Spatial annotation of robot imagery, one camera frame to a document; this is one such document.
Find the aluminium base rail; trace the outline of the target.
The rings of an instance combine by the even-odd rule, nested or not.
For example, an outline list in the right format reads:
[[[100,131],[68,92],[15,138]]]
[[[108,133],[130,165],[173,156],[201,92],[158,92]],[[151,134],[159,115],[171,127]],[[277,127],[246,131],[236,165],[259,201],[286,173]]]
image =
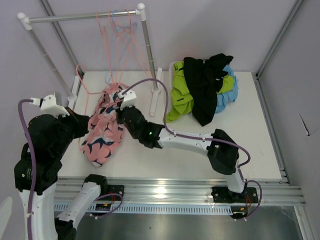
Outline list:
[[[224,181],[110,178],[110,185],[124,186],[124,202],[131,204],[204,205],[212,201],[212,187]],[[305,206],[301,187],[287,182],[261,182],[263,206]]]

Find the metal clothes rack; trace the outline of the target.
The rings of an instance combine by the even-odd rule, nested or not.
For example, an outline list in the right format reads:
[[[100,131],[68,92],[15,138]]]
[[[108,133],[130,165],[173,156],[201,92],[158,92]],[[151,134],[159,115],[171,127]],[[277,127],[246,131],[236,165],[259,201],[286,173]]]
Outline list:
[[[70,58],[71,62],[76,65],[77,58],[71,49],[69,42],[67,41],[64,32],[62,31],[59,22],[62,21],[75,21],[75,20],[85,20],[85,19],[94,19],[96,17],[99,18],[112,18],[112,17],[124,17],[124,16],[138,16],[140,18],[141,27],[144,36],[144,42],[148,57],[148,64],[151,72],[151,76],[154,79],[161,80],[162,77],[162,69],[158,68],[155,69],[154,58],[152,54],[151,42],[149,38],[148,26],[147,26],[147,15],[146,15],[146,6],[144,3],[139,3],[135,10],[125,10],[119,11],[115,13],[108,13],[108,12],[98,12],[98,13],[76,13],[76,14],[67,14],[67,15],[54,15],[54,12],[47,0],[41,0],[40,5],[42,6],[44,12],[47,16],[44,17],[27,17],[23,12],[19,12],[17,14],[17,19],[21,22],[24,29],[29,33],[31,38],[33,39],[34,43],[36,44],[37,48],[41,52],[42,56],[44,57],[45,61],[49,64],[51,69],[53,70],[54,74],[56,75],[57,79],[59,80],[60,84],[63,86],[65,91],[68,95],[69,102],[75,102],[77,100],[76,92],[72,91],[68,86],[64,78],[62,77],[61,73],[57,69],[56,65],[52,61],[51,57],[49,56],[48,52],[42,45],[41,41],[39,40],[38,36],[36,35],[35,31],[33,30],[32,24],[37,23],[50,23],[57,34],[58,39],[61,41],[61,45],[64,48],[66,55]]]

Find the pink patterned shorts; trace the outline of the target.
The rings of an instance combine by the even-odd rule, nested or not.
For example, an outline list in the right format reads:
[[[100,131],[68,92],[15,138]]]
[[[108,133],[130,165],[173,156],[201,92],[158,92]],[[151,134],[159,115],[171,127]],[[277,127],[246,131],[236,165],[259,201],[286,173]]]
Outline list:
[[[95,167],[102,167],[122,144],[125,127],[117,122],[118,93],[128,86],[108,84],[102,91],[88,122],[89,133],[79,150]]]

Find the black shorts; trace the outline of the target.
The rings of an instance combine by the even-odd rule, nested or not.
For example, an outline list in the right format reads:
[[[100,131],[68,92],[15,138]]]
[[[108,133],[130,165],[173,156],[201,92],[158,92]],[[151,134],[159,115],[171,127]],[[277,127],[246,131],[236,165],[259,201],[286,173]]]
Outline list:
[[[212,122],[218,104],[218,94],[223,86],[224,77],[228,74],[224,67],[234,59],[223,53],[208,59],[185,57],[183,74],[189,93],[194,103],[192,115],[201,126]]]

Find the light blue shorts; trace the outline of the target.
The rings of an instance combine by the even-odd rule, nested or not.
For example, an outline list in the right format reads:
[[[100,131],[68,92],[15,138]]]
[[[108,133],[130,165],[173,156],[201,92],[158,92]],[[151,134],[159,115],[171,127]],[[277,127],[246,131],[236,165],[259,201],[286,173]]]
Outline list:
[[[223,79],[221,90],[217,93],[216,114],[222,112],[229,103],[234,103],[238,97],[238,79],[234,71],[228,64],[223,71],[227,72],[227,75]]]

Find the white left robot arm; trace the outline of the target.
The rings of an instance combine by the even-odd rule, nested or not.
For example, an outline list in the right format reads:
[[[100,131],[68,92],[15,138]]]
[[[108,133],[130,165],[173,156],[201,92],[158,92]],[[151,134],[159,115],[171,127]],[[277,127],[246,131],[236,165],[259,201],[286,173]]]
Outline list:
[[[89,116],[71,109],[68,112],[67,116],[36,116],[26,128],[27,142],[14,167],[14,178],[23,203],[28,240],[74,240],[92,202],[105,199],[109,193],[107,178],[90,174],[67,210],[55,216],[54,193],[62,157],[74,139],[89,132]]]

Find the blue wire hanger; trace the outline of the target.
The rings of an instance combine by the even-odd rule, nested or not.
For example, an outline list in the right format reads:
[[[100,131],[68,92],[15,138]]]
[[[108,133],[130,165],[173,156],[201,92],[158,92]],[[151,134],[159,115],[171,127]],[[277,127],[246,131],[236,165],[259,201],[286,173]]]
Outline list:
[[[112,33],[108,33],[105,26],[102,29],[108,66],[105,75],[106,84],[121,81],[123,71],[130,58],[132,41],[137,29],[137,23],[132,20],[130,14],[128,15],[128,24],[118,23],[115,20],[117,12],[117,10],[113,10],[109,16]]]

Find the lime green shorts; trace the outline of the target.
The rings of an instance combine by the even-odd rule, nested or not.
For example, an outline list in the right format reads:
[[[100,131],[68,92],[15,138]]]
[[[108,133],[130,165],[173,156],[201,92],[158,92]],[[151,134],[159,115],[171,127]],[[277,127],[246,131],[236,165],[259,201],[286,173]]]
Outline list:
[[[175,61],[172,90],[170,90],[166,121],[173,122],[192,112],[194,99],[187,87],[183,73],[184,62]]]

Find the white plastic basket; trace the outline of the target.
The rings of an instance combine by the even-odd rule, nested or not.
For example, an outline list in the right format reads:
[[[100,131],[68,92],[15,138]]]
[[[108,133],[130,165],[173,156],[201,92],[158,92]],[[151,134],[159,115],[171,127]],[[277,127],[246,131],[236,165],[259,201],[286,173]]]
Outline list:
[[[174,72],[175,72],[175,69],[174,69],[174,64],[175,64],[175,61],[171,62],[170,65],[169,65],[169,69],[168,69],[168,74],[169,74],[169,89],[172,90],[173,89],[173,77],[174,77]]]

